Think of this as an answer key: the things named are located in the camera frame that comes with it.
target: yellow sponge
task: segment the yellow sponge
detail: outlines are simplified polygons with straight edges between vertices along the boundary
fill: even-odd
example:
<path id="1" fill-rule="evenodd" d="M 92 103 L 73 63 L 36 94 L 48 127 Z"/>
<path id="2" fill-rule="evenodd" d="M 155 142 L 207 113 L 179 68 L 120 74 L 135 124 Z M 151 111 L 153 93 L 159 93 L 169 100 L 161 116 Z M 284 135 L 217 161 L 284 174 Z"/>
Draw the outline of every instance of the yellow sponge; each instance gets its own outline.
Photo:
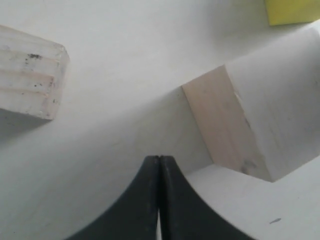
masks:
<path id="1" fill-rule="evenodd" d="M 313 22 L 320 19 L 320 0 L 265 0 L 270 25 Z"/>

